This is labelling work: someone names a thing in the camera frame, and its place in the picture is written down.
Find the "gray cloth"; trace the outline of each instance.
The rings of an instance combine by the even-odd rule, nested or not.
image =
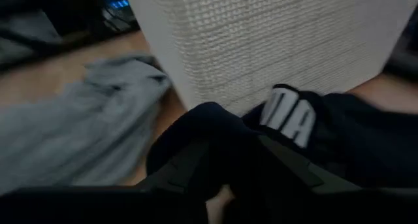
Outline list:
[[[0,194],[19,187],[114,185],[138,165],[170,86],[148,56],[88,65],[54,98],[0,113]]]

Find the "wooden floor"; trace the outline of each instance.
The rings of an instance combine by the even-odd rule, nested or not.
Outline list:
[[[17,68],[0,76],[0,106],[52,97],[61,92],[65,84],[82,79],[84,64],[135,51],[150,51],[141,32]],[[379,75],[351,92],[385,110],[418,113],[418,86],[392,76]],[[154,140],[185,112],[173,90],[163,97],[161,106]],[[142,163],[125,184],[136,184],[144,177]]]

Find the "woven texture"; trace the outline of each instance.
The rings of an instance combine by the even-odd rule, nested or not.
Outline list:
[[[417,1],[155,0],[196,102],[237,114],[276,83],[328,93],[372,78]]]

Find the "white mesh panel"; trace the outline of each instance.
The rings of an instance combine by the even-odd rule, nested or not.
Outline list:
[[[151,1],[139,1],[148,7],[133,5],[134,11],[163,68],[185,73],[186,81],[173,82],[191,90],[180,90],[186,105],[216,101],[237,114],[263,101],[273,84],[328,93],[375,76],[418,2]],[[161,20],[166,32],[152,31],[150,19]],[[174,58],[163,57],[171,49],[175,67]]]

